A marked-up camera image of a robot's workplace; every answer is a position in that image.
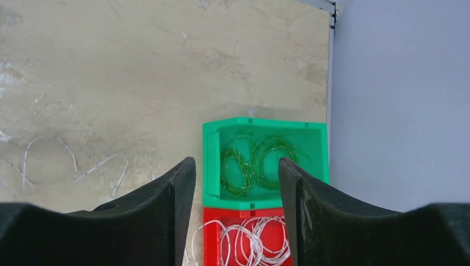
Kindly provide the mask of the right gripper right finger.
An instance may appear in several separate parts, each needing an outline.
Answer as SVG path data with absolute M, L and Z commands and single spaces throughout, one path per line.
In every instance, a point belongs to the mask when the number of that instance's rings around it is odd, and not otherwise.
M 294 265 L 468 265 L 469 204 L 396 212 L 363 202 L 279 160 Z

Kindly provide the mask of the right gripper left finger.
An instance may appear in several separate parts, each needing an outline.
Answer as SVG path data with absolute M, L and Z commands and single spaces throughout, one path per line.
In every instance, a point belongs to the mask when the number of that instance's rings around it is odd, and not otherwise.
M 2 265 L 181 265 L 196 184 L 187 157 L 92 211 L 1 204 Z

